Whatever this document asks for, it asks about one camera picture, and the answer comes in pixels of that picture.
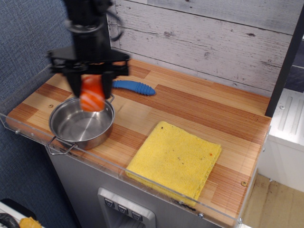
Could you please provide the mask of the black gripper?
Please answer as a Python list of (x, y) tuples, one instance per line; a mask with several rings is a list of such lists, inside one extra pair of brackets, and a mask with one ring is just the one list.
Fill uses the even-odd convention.
[(102, 75), (104, 97), (109, 99), (113, 78), (129, 75), (129, 56), (111, 49), (107, 25), (102, 22), (89, 26), (66, 22), (65, 26), (73, 45), (47, 52), (52, 71), (64, 74), (76, 97), (81, 93), (82, 74)]

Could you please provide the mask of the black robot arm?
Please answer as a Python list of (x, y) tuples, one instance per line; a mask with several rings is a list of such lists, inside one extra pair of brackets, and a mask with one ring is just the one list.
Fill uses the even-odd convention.
[(112, 81), (118, 76), (128, 76), (128, 54), (110, 47), (107, 15), (110, 0), (66, 0), (65, 27), (72, 34), (73, 44), (48, 51), (51, 70), (66, 78), (75, 96), (80, 96), (81, 76), (101, 75), (99, 85), (106, 99), (111, 95)]

